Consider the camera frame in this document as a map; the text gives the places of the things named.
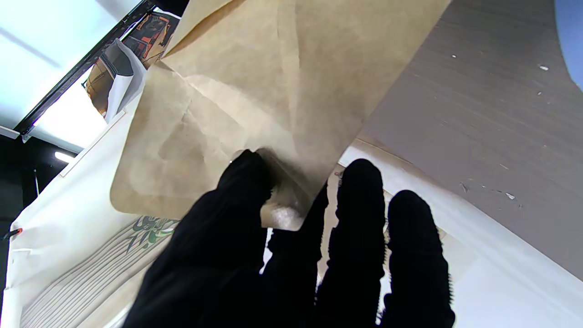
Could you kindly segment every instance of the kraft paper bag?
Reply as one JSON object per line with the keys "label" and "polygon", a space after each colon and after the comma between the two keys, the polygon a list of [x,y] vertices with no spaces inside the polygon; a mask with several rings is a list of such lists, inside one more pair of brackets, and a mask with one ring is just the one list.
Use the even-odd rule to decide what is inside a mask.
{"label": "kraft paper bag", "polygon": [[111,188],[122,212],[181,218],[234,154],[278,186],[264,226],[297,230],[449,0],[196,0],[150,67]]}

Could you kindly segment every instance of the ceiling light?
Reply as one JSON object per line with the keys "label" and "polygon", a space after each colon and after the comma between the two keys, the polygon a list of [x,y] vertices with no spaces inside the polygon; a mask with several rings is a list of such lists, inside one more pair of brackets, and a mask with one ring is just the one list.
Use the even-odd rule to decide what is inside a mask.
{"label": "ceiling light", "polygon": [[64,154],[62,152],[55,152],[55,157],[57,159],[62,160],[63,162],[66,162],[66,163],[71,163],[74,160],[74,157],[71,157],[71,156]]}

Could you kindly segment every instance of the white wall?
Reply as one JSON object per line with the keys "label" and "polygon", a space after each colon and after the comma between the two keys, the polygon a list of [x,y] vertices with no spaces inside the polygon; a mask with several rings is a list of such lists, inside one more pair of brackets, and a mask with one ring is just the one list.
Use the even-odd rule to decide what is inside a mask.
{"label": "white wall", "polygon": [[138,2],[3,1],[0,125],[14,128]]}

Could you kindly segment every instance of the gray surface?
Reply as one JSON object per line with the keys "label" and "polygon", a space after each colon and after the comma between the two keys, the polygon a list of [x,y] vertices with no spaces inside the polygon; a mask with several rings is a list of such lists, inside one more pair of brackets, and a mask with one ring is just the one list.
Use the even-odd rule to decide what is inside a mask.
{"label": "gray surface", "polygon": [[453,0],[363,132],[582,279],[582,129],[553,2]]}

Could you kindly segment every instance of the striped pattern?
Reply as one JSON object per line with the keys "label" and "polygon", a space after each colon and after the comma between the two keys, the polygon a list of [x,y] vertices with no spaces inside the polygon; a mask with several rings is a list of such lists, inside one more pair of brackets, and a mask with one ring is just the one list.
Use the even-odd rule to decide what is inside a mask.
{"label": "striped pattern", "polygon": [[145,249],[136,243],[127,252],[129,238],[136,234],[132,230],[135,222],[117,232],[26,305],[21,327],[76,327],[124,282],[151,263],[163,248],[160,244],[166,237],[158,238],[155,245]]}

